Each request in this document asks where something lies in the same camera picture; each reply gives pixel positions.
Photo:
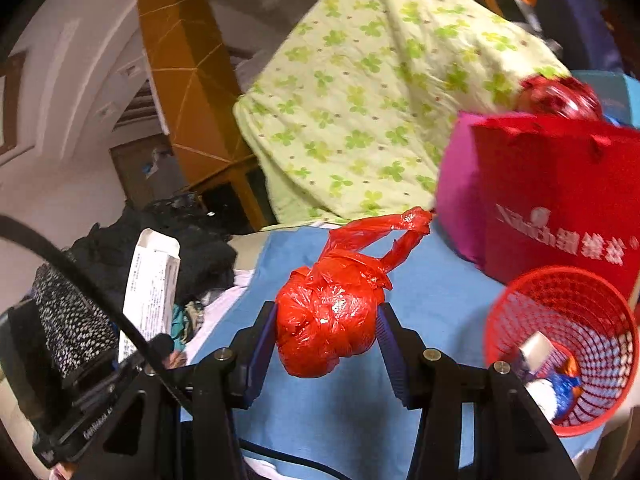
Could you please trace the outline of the blue plastic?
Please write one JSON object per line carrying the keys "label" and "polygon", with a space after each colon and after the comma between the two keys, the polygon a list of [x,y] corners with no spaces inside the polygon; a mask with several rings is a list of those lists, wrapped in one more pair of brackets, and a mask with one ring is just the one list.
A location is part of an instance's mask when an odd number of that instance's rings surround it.
{"label": "blue plastic", "polygon": [[553,372],[548,376],[556,401],[554,419],[564,418],[582,394],[582,380],[579,376],[570,376]]}

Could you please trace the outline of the blue and white carton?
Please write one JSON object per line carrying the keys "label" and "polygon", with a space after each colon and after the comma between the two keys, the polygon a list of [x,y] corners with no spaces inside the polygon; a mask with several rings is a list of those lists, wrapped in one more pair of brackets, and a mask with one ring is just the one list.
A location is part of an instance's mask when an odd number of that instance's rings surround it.
{"label": "blue and white carton", "polygon": [[541,332],[530,335],[518,347],[516,374],[544,417],[552,422],[560,414],[560,395],[553,385],[552,361],[554,347]]}

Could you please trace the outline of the orange plastic wrapper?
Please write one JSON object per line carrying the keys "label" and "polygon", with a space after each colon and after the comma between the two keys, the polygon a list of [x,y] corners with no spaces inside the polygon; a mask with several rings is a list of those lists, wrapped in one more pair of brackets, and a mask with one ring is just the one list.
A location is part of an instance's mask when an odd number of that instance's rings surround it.
{"label": "orange plastic wrapper", "polygon": [[568,356],[559,368],[559,373],[571,378],[580,377],[580,368],[574,356]]}

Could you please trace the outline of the white printed paper box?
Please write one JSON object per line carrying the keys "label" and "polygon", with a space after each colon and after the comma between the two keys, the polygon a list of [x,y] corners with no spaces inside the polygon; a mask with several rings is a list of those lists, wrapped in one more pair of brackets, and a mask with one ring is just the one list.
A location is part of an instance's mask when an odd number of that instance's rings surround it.
{"label": "white printed paper box", "polygon": [[144,229],[131,259],[122,314],[145,341],[169,334],[180,269],[176,238]]}

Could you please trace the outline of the red plastic bag ball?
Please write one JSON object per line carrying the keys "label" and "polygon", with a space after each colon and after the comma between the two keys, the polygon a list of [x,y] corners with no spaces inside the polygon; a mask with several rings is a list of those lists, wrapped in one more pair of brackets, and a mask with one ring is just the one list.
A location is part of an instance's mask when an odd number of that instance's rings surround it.
{"label": "red plastic bag ball", "polygon": [[375,342],[390,272],[430,234],[421,207],[355,220],[329,232],[318,260],[294,270],[277,294],[277,347],[289,375],[318,378]]}

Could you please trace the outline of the colourful striped clothes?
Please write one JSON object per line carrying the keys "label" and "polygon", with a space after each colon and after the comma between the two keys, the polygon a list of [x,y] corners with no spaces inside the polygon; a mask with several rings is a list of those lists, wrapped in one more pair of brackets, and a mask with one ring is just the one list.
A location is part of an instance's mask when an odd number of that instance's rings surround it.
{"label": "colourful striped clothes", "polygon": [[172,308],[170,336],[175,351],[183,351],[204,323],[204,304],[192,300],[185,306],[175,304]]}

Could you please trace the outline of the red mesh wastebasket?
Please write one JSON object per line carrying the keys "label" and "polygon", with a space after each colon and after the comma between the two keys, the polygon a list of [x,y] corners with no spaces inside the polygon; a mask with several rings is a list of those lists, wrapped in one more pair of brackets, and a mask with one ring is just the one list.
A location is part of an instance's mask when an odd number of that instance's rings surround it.
{"label": "red mesh wastebasket", "polygon": [[604,278],[574,266],[546,266],[510,281],[491,306],[484,357],[491,364],[516,357],[535,332],[553,344],[552,370],[568,356],[580,368],[582,394],[552,427],[561,438],[604,425],[622,405],[636,377],[639,338],[626,300]]}

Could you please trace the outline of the blue blanket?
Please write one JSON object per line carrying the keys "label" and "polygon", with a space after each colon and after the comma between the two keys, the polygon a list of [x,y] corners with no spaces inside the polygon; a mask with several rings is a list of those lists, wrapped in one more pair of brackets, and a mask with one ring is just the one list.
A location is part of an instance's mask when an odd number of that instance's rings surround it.
{"label": "blue blanket", "polygon": [[369,350],[319,378],[273,358],[235,410],[246,452],[276,451],[351,479],[574,479],[564,440],[512,375],[487,365],[482,331],[502,286],[439,230],[390,274]]}

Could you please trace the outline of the black clothes pile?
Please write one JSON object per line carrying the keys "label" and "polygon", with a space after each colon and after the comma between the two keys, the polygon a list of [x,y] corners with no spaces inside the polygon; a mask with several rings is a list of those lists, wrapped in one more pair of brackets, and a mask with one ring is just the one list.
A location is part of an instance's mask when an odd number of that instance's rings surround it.
{"label": "black clothes pile", "polygon": [[175,303],[184,306],[234,282],[235,250],[191,194],[157,200],[141,210],[127,204],[110,226],[95,224],[70,248],[78,268],[113,304],[124,304],[134,250],[141,246],[179,260]]}

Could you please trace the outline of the magenta pillow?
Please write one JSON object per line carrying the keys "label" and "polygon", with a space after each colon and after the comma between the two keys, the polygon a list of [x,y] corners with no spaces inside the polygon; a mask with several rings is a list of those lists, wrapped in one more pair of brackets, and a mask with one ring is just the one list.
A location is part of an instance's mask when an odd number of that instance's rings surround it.
{"label": "magenta pillow", "polygon": [[472,127],[486,116],[461,112],[442,154],[435,193],[437,221],[457,254],[485,264],[485,211]]}

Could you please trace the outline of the red paper shopping bag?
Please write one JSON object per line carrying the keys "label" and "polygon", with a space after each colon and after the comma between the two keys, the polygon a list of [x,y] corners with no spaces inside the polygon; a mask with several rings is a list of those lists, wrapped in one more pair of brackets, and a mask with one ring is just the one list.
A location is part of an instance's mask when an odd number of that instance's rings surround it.
{"label": "red paper shopping bag", "polygon": [[484,272],[501,283],[577,266],[629,298],[639,276],[639,133],[608,122],[501,116],[473,126]]}

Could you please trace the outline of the green clover quilt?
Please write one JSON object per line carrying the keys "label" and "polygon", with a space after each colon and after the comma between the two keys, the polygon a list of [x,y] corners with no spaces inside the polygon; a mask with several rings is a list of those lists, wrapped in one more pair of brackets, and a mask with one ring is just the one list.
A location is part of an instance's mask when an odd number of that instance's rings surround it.
{"label": "green clover quilt", "polygon": [[282,224],[430,208],[462,112],[563,76],[539,38],[474,0],[319,0],[233,113]]}

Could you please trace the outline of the red foil gift wrap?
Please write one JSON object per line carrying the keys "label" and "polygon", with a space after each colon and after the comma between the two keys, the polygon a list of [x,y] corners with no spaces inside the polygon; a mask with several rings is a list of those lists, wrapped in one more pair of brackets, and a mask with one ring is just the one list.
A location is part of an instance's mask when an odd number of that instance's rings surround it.
{"label": "red foil gift wrap", "polygon": [[521,82],[515,109],[534,115],[603,120],[601,102],[589,84],[567,77],[531,76]]}

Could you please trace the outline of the wooden bedside cabinet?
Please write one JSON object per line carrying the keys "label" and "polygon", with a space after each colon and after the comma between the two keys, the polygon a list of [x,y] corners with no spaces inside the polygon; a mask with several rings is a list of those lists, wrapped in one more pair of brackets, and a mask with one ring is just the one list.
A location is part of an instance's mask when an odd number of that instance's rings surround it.
{"label": "wooden bedside cabinet", "polygon": [[137,0],[143,45],[172,149],[191,191],[232,187],[254,231],[267,225],[247,175],[257,158],[232,113],[241,93],[207,0]]}

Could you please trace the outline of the light blue box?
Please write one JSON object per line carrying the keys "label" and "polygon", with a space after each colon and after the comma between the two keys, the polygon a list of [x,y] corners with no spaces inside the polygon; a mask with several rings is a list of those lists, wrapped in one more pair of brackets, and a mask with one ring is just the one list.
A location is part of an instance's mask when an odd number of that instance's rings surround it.
{"label": "light blue box", "polygon": [[640,82],[637,79],[603,70],[573,70],[572,75],[593,88],[606,116],[620,124],[639,128]]}

